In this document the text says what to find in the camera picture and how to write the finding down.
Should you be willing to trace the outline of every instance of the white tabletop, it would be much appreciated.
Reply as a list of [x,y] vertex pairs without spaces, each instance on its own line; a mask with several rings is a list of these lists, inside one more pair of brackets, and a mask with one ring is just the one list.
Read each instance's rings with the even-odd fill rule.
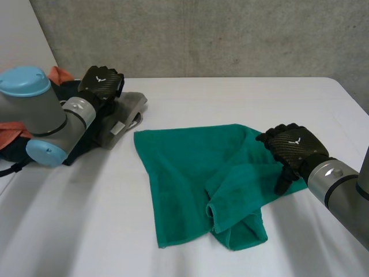
[[[356,170],[369,117],[328,78],[127,79],[148,109],[136,130],[296,122]],[[133,133],[72,167],[29,165],[0,197],[0,277],[368,276],[369,252],[308,191],[262,208],[269,240],[232,252],[210,234],[158,249],[149,179]]]

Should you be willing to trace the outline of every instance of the blue joint cap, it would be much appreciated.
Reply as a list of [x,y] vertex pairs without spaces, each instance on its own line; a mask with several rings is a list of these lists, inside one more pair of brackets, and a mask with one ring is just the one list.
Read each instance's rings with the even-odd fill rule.
[[33,97],[48,91],[51,83],[41,68],[18,66],[0,74],[0,91],[14,97]]
[[60,166],[68,157],[63,149],[42,140],[29,140],[25,150],[34,161],[50,167]]

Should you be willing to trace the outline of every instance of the gray wall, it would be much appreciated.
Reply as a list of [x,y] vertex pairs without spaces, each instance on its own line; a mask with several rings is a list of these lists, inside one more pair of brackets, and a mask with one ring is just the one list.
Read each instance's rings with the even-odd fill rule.
[[31,0],[60,66],[127,77],[325,76],[369,111],[368,0]]

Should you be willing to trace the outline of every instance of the green towel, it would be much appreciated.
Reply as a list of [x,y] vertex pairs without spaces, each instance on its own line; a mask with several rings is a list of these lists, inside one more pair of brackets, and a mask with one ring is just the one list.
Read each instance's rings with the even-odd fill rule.
[[[282,165],[255,141],[258,134],[237,124],[135,132],[160,248],[209,231],[231,250],[268,239],[261,207],[278,198],[273,189]],[[300,180],[286,194],[304,188]]]

